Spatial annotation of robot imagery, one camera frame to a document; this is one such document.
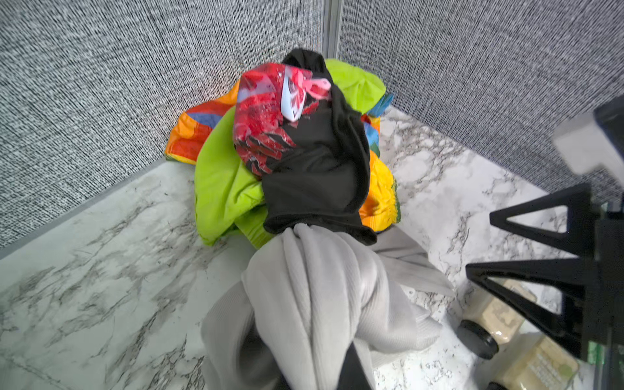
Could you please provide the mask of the grey cloth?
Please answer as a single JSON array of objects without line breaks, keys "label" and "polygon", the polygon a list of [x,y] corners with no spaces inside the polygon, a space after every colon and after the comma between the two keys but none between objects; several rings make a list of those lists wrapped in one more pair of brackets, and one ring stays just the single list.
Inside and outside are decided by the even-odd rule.
[{"label": "grey cloth", "polygon": [[373,370],[440,336],[405,288],[453,294],[397,227],[367,246],[298,224],[251,258],[201,326],[210,389],[372,389]]}]

